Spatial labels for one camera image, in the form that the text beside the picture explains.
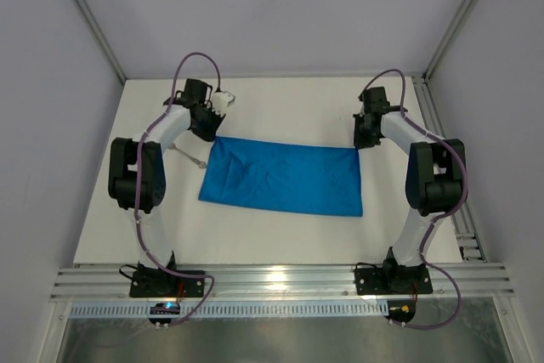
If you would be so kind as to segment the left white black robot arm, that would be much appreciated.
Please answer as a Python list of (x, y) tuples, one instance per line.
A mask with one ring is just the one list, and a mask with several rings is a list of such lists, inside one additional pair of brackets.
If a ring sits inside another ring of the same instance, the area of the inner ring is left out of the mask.
[(164, 156), (183, 133), (190, 131), (213, 142), (235, 96), (197, 79), (188, 79), (184, 89), (174, 89), (161, 113), (132, 138), (115, 138), (110, 145), (108, 194), (119, 208), (130, 211), (139, 245), (141, 277), (162, 281), (190, 279), (178, 270), (173, 250), (167, 246), (167, 231), (161, 204), (167, 193)]

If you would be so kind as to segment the blue cloth napkin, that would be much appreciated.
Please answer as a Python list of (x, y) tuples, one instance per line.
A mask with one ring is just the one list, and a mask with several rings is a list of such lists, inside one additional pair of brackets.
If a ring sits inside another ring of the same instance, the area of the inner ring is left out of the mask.
[(219, 137), (198, 199), (283, 213), (360, 218), (360, 157), (354, 148)]

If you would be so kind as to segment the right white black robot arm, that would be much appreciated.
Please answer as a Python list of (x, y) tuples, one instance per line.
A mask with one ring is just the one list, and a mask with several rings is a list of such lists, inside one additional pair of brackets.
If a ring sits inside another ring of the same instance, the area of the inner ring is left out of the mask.
[(388, 249), (382, 264), (358, 263), (354, 267), (356, 292), (365, 296), (431, 294), (424, 258), (443, 217), (466, 201), (464, 144), (421, 128), (403, 108), (390, 104), (384, 87), (363, 90), (359, 100), (362, 108), (354, 115), (354, 147), (370, 149), (389, 139), (406, 153), (409, 212), (399, 239)]

